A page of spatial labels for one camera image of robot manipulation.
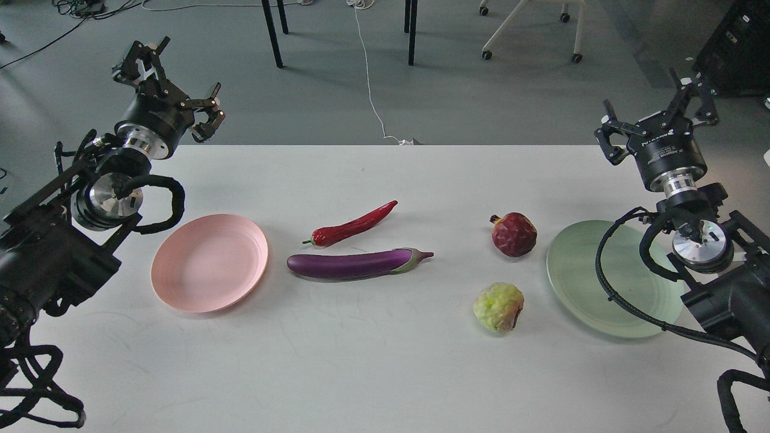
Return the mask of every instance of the green plate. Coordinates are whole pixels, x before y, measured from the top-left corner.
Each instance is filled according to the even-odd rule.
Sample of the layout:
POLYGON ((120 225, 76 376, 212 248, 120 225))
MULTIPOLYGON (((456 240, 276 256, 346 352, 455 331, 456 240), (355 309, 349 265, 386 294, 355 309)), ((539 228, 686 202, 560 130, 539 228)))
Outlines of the green plate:
MULTIPOLYGON (((546 268, 551 286, 564 306, 588 326, 624 338, 650 337, 661 328, 607 301, 607 293, 596 276, 595 260, 599 241, 612 225, 610 221, 583 221, 562 230, 548 249, 546 268)), ((645 313, 662 321, 675 322, 684 305, 681 282, 653 274, 639 257, 642 233, 620 226, 604 246, 601 265, 612 287, 645 313)), ((653 243, 652 258, 673 270, 663 249, 653 243)))

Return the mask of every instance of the white cable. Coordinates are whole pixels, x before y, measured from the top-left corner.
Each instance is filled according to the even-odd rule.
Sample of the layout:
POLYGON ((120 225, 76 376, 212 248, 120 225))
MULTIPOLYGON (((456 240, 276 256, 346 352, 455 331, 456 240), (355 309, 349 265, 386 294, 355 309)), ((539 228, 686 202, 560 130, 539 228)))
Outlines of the white cable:
POLYGON ((377 0, 372 0, 372 2, 367 5, 367 3, 364 0, 346 0, 348 6, 353 6, 355 9, 358 9, 360 11, 364 11, 368 8, 371 8, 374 6, 374 3, 377 0))
POLYGON ((385 122, 383 122, 382 117, 380 117, 380 114, 377 113, 377 109, 374 108, 374 101, 372 100, 372 85, 371 81, 369 79, 369 56, 367 55, 367 46, 363 43, 363 36, 361 35, 361 23, 358 21, 358 8, 355 8, 353 10, 355 16, 356 16, 356 25, 358 26, 358 38, 361 40, 361 46, 363 47, 363 60, 367 65, 367 88, 369 89, 369 104, 372 106, 372 110, 374 111, 374 115, 377 116, 377 119, 380 121, 380 125, 383 128, 383 139, 394 139, 397 143, 400 145, 407 144, 408 142, 406 140, 399 140, 398 138, 394 136, 389 136, 387 133, 385 133, 385 122))

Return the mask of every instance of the plate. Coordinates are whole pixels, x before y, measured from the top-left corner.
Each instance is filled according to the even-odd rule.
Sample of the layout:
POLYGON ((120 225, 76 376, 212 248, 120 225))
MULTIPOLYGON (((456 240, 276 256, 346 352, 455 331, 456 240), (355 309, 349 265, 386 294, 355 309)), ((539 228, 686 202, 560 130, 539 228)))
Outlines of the plate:
POLYGON ((229 307, 257 284, 267 239, 243 216, 216 214, 171 233, 152 261, 152 288, 171 307, 206 313, 229 307))
MULTIPOLYGON (((596 250, 612 226, 610 221, 590 220, 562 230, 546 256, 551 286, 564 306, 588 326, 624 338, 650 337, 661 328, 628 313, 607 293, 596 276, 596 250)), ((684 304, 681 282, 653 274, 639 257, 642 233, 620 226, 604 246, 601 265, 612 287, 645 313, 669 323, 675 322, 684 304)), ((663 249, 653 243, 650 255, 656 263, 673 270, 663 249)))

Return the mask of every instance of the black table leg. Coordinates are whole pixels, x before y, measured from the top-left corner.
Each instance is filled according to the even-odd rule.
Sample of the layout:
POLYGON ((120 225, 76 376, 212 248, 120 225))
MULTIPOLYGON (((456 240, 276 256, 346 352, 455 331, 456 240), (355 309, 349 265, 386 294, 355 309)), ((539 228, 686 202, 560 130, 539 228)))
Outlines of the black table leg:
POLYGON ((283 8, 283 0, 278 0, 278 16, 281 18, 281 30, 284 35, 289 34, 289 25, 286 23, 286 10, 283 8))
POLYGON ((270 11, 270 2, 262 0, 262 9, 265 11, 265 22, 267 23, 267 32, 270 34, 270 44, 273 46, 273 56, 276 58, 276 66, 283 67, 281 60, 281 51, 278 48, 278 38, 276 37, 276 24, 273 22, 273 12, 270 11))
POLYGON ((412 1, 406 0, 403 3, 403 32, 409 33, 409 14, 412 8, 412 1))
POLYGON ((414 65, 414 39, 417 36, 417 0, 407 0, 409 12, 409 66, 414 65))

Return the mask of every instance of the gray floor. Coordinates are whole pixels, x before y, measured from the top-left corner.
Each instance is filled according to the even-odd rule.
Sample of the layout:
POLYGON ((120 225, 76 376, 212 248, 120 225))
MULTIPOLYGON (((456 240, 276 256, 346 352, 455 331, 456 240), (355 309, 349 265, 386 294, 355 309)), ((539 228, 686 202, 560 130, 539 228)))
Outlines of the gray floor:
MULTIPOLYGON (((122 3, 106 0, 108 8, 122 3)), ((193 3, 155 0, 147 7, 193 3)), ((605 98, 626 121, 665 109, 674 93, 668 67, 691 75, 688 58, 731 4, 587 0, 584 58, 576 65, 577 7, 562 24, 559 5, 534 3, 484 61, 481 47, 515 3, 492 0, 482 17, 477 0, 421 0, 411 67, 400 0, 377 0, 358 13, 344 0, 288 5, 290 33, 278 34, 284 69, 275 67, 259 8, 134 8, 86 22, 0 71, 0 167, 8 170, 0 180, 0 211, 6 214, 55 175, 57 140, 73 149, 91 128, 111 132, 132 90, 114 83, 110 68, 135 39, 171 38, 162 54, 166 74, 193 98, 222 83, 227 118, 211 144, 396 144, 383 138, 370 106, 358 18, 372 101, 388 135, 427 145, 591 145, 605 98)), ((0 32, 8 42, 0 46, 0 64, 75 24, 47 0, 1 1, 0 32)), ((710 169, 703 184, 723 183, 731 194, 724 212, 740 209, 770 231, 770 168, 762 159, 770 149, 770 111, 753 97, 718 98, 717 104, 721 124, 697 131, 710 169)), ((182 144, 195 143, 188 135, 182 144)), ((598 147, 595 152, 603 158, 598 147)), ((161 174, 162 163, 154 171, 161 174)), ((622 188, 608 186, 606 193, 622 188)))

